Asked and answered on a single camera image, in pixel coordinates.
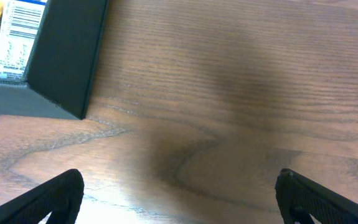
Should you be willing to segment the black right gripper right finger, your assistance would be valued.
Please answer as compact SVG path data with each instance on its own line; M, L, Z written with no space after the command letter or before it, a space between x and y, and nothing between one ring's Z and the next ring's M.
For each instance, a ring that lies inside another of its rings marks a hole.
M291 170L277 177L276 201L285 224L357 223L358 204Z

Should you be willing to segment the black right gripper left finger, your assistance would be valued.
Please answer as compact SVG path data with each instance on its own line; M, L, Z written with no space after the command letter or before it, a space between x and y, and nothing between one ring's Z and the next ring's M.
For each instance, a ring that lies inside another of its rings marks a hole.
M81 173L69 169L34 189L0 206L0 224L74 224L82 203L84 182Z

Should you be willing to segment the small blue box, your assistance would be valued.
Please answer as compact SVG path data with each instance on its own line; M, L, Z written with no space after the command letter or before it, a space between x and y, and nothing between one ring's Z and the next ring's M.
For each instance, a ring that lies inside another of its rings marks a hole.
M0 79L22 80L47 0L8 0L0 30Z

